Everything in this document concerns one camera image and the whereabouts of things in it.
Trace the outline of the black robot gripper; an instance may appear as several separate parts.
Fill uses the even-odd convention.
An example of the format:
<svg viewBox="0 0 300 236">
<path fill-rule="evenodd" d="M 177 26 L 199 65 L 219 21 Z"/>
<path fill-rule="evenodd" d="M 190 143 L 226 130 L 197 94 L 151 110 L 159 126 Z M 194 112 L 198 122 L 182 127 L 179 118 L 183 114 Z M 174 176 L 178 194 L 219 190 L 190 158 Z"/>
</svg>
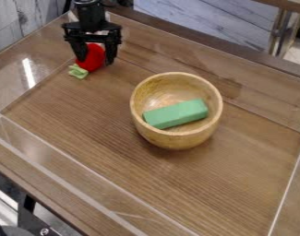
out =
<svg viewBox="0 0 300 236">
<path fill-rule="evenodd" d="M 103 0 L 75 0 L 78 20 L 62 24 L 64 40 L 71 44 L 76 59 L 87 58 L 86 42 L 104 43 L 104 63 L 111 65 L 118 55 L 120 25 L 106 20 Z"/>
</svg>

